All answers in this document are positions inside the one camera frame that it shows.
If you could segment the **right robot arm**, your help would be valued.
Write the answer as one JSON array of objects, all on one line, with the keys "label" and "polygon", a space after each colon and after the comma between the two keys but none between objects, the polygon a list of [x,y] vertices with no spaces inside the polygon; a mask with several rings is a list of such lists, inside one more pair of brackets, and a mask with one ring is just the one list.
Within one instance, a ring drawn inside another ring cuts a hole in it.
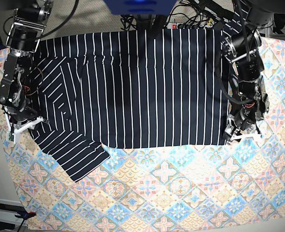
[{"label": "right robot arm", "polygon": [[17,143],[23,131],[45,121],[31,106],[29,96],[35,91],[25,85],[25,80],[39,46],[38,36],[45,30],[52,7],[51,0],[37,0],[28,8],[14,10],[10,37],[6,41],[10,50],[0,82],[0,104],[8,126],[6,139],[13,143]]}]

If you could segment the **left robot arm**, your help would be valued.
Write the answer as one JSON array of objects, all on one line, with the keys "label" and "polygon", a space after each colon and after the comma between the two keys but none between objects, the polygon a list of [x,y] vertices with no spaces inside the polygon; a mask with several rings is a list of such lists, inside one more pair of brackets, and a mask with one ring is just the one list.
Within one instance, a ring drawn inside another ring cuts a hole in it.
[{"label": "left robot arm", "polygon": [[242,131],[264,120],[270,106],[262,75],[264,64],[259,54],[262,39],[258,28],[267,25],[273,13],[263,9],[257,1],[235,0],[233,5],[240,18],[241,30],[225,36],[221,42],[223,58],[229,64],[228,83],[232,89],[231,95],[223,91],[231,103],[223,134],[228,144],[246,138]]}]

